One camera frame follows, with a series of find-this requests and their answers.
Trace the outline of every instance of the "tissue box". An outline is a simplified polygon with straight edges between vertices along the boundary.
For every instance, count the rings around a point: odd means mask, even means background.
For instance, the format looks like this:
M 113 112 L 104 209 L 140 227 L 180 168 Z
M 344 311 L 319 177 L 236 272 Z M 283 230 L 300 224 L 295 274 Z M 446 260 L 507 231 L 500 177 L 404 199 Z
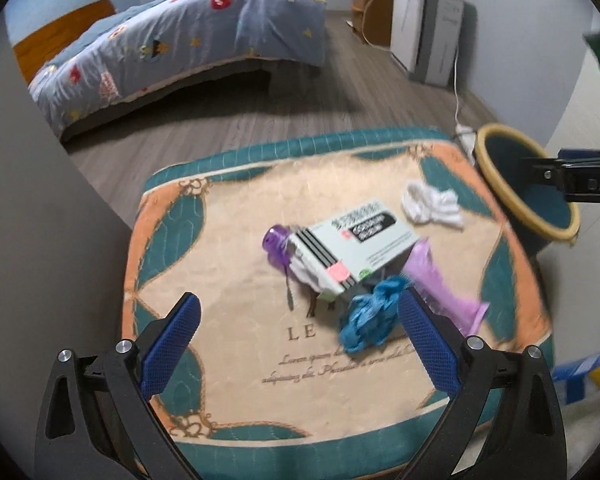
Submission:
M 362 280 L 407 251 L 419 236 L 381 201 L 371 200 L 293 233 L 288 243 L 327 286 L 321 300 L 361 292 Z

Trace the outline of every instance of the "trash can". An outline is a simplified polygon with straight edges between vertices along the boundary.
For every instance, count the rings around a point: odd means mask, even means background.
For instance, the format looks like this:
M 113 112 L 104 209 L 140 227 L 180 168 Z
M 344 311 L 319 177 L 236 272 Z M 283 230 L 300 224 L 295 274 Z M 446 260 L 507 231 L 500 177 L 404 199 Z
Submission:
M 478 131 L 478 170 L 503 207 L 526 254 L 535 256 L 554 240 L 574 243 L 580 229 L 580 211 L 555 187 L 530 182 L 522 163 L 529 157 L 549 155 L 537 142 L 503 124 L 487 124 Z

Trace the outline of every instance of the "silver screw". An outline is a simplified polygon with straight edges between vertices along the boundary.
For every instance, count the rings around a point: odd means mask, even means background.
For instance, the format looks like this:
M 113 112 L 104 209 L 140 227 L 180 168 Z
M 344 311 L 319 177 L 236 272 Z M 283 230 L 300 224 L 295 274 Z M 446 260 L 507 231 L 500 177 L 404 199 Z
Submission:
M 533 359 L 539 359 L 542 356 L 542 351 L 537 346 L 531 345 L 529 348 L 526 349 L 526 351 L 529 352 L 529 355 Z
M 72 355 L 71 350 L 62 350 L 58 354 L 58 361 L 60 361 L 61 363 L 65 363 L 69 359 L 71 359 L 71 355 Z
M 484 341 L 475 335 L 468 338 L 466 343 L 469 345 L 469 348 L 473 350 L 482 350 L 484 348 Z
M 116 352 L 118 352 L 119 354 L 126 354 L 127 352 L 129 352 L 129 350 L 131 350 L 132 346 L 133 343 L 129 341 L 129 339 L 123 339 L 122 341 L 119 341 L 116 345 Z

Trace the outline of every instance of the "wooden cabinet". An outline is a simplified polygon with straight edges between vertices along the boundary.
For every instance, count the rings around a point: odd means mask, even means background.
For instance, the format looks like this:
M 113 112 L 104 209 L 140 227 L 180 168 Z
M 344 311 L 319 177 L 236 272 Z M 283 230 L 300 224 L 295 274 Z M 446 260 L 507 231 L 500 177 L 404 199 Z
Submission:
M 365 7 L 371 0 L 351 1 L 351 21 L 353 31 L 362 41 L 362 23 Z M 365 36 L 373 44 L 389 46 L 391 44 L 391 22 L 394 14 L 394 0 L 373 0 L 366 10 Z

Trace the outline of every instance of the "gray wood floor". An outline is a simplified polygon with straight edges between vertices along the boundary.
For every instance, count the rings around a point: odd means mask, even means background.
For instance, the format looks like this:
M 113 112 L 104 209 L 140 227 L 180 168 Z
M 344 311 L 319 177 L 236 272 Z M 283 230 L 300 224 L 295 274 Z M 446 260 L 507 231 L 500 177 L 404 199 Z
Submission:
M 453 91 L 413 83 L 390 54 L 362 44 L 328 13 L 327 65 L 299 98 L 267 95 L 266 73 L 230 76 L 174 92 L 117 121 L 75 137 L 65 147 L 107 203 L 133 225 L 142 186 L 171 164 L 272 140 L 358 128 L 436 126 L 452 134 Z M 461 123 L 494 120 L 471 94 Z

